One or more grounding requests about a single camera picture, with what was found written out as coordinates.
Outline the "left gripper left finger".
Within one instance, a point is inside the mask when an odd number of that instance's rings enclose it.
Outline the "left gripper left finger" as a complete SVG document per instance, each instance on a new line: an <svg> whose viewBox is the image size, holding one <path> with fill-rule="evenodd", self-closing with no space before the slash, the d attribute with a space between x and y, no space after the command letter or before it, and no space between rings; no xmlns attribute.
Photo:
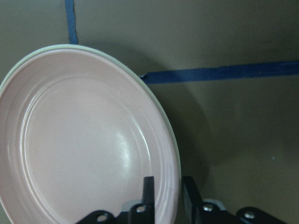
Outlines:
<svg viewBox="0 0 299 224"><path fill-rule="evenodd" d="M143 179L142 204L144 206L145 223L155 223L155 185L154 177L148 176Z"/></svg>

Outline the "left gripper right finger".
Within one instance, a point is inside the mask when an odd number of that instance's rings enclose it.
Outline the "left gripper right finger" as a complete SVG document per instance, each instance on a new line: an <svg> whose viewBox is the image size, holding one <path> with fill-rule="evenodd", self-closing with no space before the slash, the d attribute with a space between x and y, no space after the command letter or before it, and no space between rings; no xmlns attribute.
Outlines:
<svg viewBox="0 0 299 224"><path fill-rule="evenodd" d="M189 224L201 224L200 206L202 199L191 176L183 176L183 199L184 210Z"/></svg>

